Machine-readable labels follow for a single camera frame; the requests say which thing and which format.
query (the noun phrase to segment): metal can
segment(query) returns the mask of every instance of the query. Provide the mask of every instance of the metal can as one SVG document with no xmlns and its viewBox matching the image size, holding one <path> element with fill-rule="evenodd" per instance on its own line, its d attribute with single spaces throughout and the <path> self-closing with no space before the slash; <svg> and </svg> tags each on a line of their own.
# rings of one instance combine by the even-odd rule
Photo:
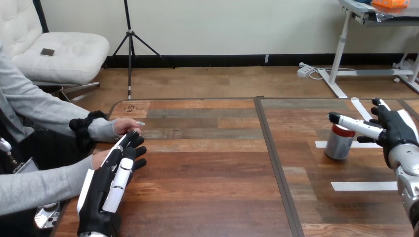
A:
<svg viewBox="0 0 419 237">
<path fill-rule="evenodd" d="M 325 154 L 332 159 L 346 159 L 354 136 L 354 131 L 333 124 L 332 132 L 325 148 Z"/>
</svg>

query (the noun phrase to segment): wooden table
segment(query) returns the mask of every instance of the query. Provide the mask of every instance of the wooden table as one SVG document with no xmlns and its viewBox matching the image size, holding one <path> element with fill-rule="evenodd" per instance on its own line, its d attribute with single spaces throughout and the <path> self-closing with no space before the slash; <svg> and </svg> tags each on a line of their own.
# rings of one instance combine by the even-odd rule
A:
<svg viewBox="0 0 419 237">
<path fill-rule="evenodd" d="M 386 102 L 419 110 L 416 100 Z M 334 191 L 331 182 L 395 176 L 381 149 L 351 149 L 344 162 L 326 157 L 315 141 L 327 141 L 329 111 L 361 119 L 342 99 L 118 103 L 111 119 L 146 123 L 148 150 L 120 206 L 119 236 L 412 236 L 396 191 Z M 77 235 L 76 204 L 75 198 L 64 210 L 55 236 Z"/>
<path fill-rule="evenodd" d="M 253 99 L 125 101 L 110 118 L 146 124 L 119 236 L 291 236 Z M 76 205 L 56 236 L 77 236 Z"/>
</svg>

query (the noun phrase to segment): black hair scrunchie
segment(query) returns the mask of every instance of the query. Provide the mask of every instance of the black hair scrunchie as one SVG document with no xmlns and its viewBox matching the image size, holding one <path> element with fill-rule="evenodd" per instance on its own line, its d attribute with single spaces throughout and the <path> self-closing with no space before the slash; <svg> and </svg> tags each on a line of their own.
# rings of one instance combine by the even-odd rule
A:
<svg viewBox="0 0 419 237">
<path fill-rule="evenodd" d="M 90 112 L 87 118 L 74 118 L 70 120 L 70 129 L 76 133 L 76 144 L 82 152 L 89 152 L 93 147 L 93 140 L 90 137 L 88 131 L 89 125 L 93 122 L 93 119 L 104 118 L 108 120 L 106 114 L 102 111 Z"/>
</svg>

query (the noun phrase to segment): chair cushion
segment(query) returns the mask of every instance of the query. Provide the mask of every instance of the chair cushion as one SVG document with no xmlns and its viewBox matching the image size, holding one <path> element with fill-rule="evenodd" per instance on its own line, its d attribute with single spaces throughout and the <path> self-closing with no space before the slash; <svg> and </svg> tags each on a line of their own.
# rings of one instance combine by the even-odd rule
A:
<svg viewBox="0 0 419 237">
<path fill-rule="evenodd" d="M 54 56 L 41 56 L 43 48 Z M 32 81 L 84 84 L 100 70 L 109 52 L 109 42 L 88 33 L 52 32 L 42 34 L 28 50 L 14 56 L 13 62 Z"/>
<path fill-rule="evenodd" d="M 6 52 L 25 52 L 42 34 L 32 0 L 0 0 L 0 39 Z"/>
</svg>

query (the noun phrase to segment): silver robotic arm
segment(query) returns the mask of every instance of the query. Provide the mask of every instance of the silver robotic arm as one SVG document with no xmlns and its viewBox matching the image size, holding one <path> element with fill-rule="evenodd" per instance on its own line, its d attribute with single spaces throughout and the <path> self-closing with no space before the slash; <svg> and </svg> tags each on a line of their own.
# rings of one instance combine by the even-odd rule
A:
<svg viewBox="0 0 419 237">
<path fill-rule="evenodd" d="M 89 169 L 77 204 L 80 237 L 115 237 L 121 218 L 117 210 L 132 173 L 147 161 L 135 159 L 146 153 L 145 147 L 135 149 L 144 139 L 138 132 L 126 134 L 106 156 L 101 167 Z"/>
<path fill-rule="evenodd" d="M 363 136 L 358 142 L 376 142 L 383 147 L 384 160 L 394 170 L 398 193 L 409 217 L 414 236 L 419 237 L 419 137 L 418 130 L 405 110 L 392 111 L 381 99 L 373 99 L 371 109 L 378 119 L 363 121 L 336 112 L 328 119 Z"/>
</svg>

